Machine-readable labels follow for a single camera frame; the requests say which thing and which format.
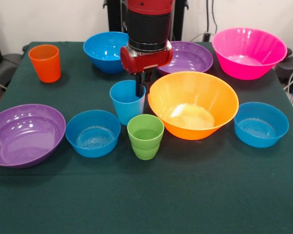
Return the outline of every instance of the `cup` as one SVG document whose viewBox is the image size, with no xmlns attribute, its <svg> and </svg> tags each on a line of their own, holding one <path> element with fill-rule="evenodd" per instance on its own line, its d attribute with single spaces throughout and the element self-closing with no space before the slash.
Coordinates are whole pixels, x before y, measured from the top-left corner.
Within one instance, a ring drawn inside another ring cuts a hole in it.
<svg viewBox="0 0 293 234">
<path fill-rule="evenodd" d="M 135 116 L 143 113 L 146 88 L 143 87 L 143 96 L 136 96 L 136 81 L 124 80 L 112 86 L 109 91 L 118 119 L 123 125 Z"/>
<path fill-rule="evenodd" d="M 53 83 L 61 77 L 60 53 L 55 45 L 38 45 L 28 56 L 42 82 Z"/>
<path fill-rule="evenodd" d="M 127 131 L 132 149 L 139 159 L 155 157 L 164 133 L 164 124 L 158 117 L 138 115 L 129 121 Z"/>
</svg>

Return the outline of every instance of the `black cable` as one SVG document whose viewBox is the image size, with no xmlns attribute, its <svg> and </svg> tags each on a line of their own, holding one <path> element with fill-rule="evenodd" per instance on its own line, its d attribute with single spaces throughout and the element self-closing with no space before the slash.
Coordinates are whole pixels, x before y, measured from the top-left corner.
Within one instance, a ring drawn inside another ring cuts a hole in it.
<svg viewBox="0 0 293 234">
<path fill-rule="evenodd" d="M 6 59 L 6 58 L 3 58 L 3 60 L 5 60 L 5 61 L 7 61 L 7 62 L 10 62 L 10 63 L 12 63 L 12 64 L 14 64 L 14 65 L 17 65 L 17 66 L 19 66 L 19 64 L 17 64 L 16 62 L 13 62 L 13 61 L 11 61 L 11 60 L 8 60 L 8 59 Z"/>
<path fill-rule="evenodd" d="M 209 0 L 206 0 L 206 17 L 207 17 L 207 30 L 209 31 Z"/>
<path fill-rule="evenodd" d="M 215 34 L 216 34 L 217 33 L 217 29 L 218 29 L 218 25 L 216 23 L 215 15 L 214 15 L 214 0 L 211 0 L 211 14 L 213 16 L 213 21 L 214 21 L 214 24 L 216 26 L 216 29 L 215 29 Z"/>
</svg>

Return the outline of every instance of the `table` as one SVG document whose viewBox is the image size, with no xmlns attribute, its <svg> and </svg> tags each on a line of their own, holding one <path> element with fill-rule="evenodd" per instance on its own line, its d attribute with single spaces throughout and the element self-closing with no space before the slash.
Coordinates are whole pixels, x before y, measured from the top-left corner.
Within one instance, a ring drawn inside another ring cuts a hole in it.
<svg viewBox="0 0 293 234">
<path fill-rule="evenodd" d="M 133 77 L 99 71 L 81 42 L 53 44 L 61 79 L 39 82 L 25 56 L 0 111 L 41 103 L 66 121 L 90 109 L 115 113 L 109 89 Z M 280 142 L 247 146 L 232 122 L 198 141 L 165 130 L 157 156 L 142 161 L 125 126 L 115 150 L 98 159 L 79 156 L 63 139 L 38 166 L 0 168 L 0 234 L 293 234 L 293 108 L 274 71 L 254 81 L 233 79 L 220 69 L 211 44 L 202 45 L 214 56 L 209 73 L 231 85 L 240 103 L 262 101 L 285 113 L 290 130 Z M 151 113 L 147 103 L 145 113 Z"/>
</svg>

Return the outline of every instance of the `orange cup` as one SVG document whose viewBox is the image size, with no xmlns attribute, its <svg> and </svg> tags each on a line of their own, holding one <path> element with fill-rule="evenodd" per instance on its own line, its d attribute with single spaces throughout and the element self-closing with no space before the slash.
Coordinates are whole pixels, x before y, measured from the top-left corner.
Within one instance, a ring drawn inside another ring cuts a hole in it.
<svg viewBox="0 0 293 234">
<path fill-rule="evenodd" d="M 60 53 L 55 45 L 38 45 L 28 56 L 42 82 L 53 83 L 61 77 Z"/>
</svg>

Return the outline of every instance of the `plastic bowl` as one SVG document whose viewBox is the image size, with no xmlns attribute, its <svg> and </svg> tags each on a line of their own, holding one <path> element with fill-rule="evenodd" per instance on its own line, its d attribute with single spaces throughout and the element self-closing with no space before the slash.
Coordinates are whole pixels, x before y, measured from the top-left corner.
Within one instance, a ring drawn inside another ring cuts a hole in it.
<svg viewBox="0 0 293 234">
<path fill-rule="evenodd" d="M 148 102 L 170 133 L 187 140 L 208 137 L 231 121 L 239 108 L 238 96 L 227 83 L 201 72 L 158 79 Z"/>
<path fill-rule="evenodd" d="M 47 159 L 65 133 L 65 119 L 56 109 L 39 104 L 0 112 L 0 166 L 25 168 Z"/>
<path fill-rule="evenodd" d="M 169 65 L 159 67 L 161 75 L 174 72 L 205 72 L 213 65 L 213 55 L 205 47 L 186 41 L 172 41 L 173 57 Z"/>
<path fill-rule="evenodd" d="M 115 74 L 123 71 L 120 50 L 126 46 L 128 34 L 121 32 L 99 33 L 84 43 L 84 52 L 101 71 Z"/>
<path fill-rule="evenodd" d="M 287 117 L 274 106 L 262 102 L 241 104 L 234 118 L 234 130 L 247 145 L 267 148 L 277 143 L 289 130 Z"/>
<path fill-rule="evenodd" d="M 84 157 L 101 157 L 116 146 L 121 123 L 110 112 L 91 110 L 74 116 L 66 126 L 66 138 Z"/>
<path fill-rule="evenodd" d="M 251 80 L 265 75 L 287 54 L 278 37 L 252 28 L 231 28 L 215 35 L 212 45 L 229 76 Z"/>
</svg>

